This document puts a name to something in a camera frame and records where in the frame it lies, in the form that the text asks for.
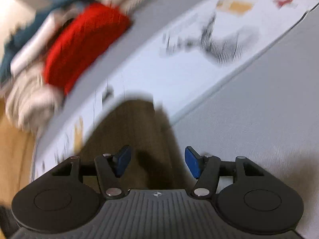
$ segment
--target red cloth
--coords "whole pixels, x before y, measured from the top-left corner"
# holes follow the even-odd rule
[[[47,54],[44,79],[67,95],[79,76],[129,27],[118,9],[93,3],[58,37]]]

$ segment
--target fabric pile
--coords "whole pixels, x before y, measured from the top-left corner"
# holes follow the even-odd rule
[[[79,76],[129,27],[118,8],[63,0],[38,12],[4,46],[0,97],[18,129],[41,136]]]

